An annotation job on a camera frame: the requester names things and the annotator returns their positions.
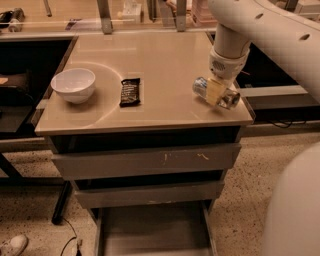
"table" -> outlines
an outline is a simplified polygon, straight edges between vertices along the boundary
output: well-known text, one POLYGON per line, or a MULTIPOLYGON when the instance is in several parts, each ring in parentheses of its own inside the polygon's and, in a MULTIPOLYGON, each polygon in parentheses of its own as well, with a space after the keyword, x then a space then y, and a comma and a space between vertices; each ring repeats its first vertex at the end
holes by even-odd
POLYGON ((65 69, 91 69, 96 91, 81 105, 53 93, 35 132, 99 227, 103 209, 200 201, 210 210, 219 197, 253 117, 244 100, 226 110, 192 92, 210 76, 211 46, 203 32, 79 35, 65 69), (121 80, 135 77, 141 104, 120 108, 121 80))

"speckled floor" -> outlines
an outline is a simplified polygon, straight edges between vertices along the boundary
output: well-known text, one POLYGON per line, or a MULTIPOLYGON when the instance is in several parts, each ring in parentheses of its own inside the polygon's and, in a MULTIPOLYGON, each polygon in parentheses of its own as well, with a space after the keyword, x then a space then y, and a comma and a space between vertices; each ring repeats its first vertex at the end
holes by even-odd
MULTIPOLYGON (((279 174, 294 156, 319 141, 319 122, 288 129, 273 125, 248 127, 240 155, 209 215, 219 256, 259 255, 266 209, 279 174)), ((5 156, 25 176, 59 175, 50 162, 50 151, 5 156)), ((30 241, 23 256, 60 255, 74 233, 65 221, 58 226, 51 223, 59 193, 59 187, 0 187, 0 241, 24 233, 30 241)), ((82 255, 94 255, 95 224, 73 195, 64 218, 82 240, 82 255)), ((64 255, 75 255, 75 241, 64 255)))

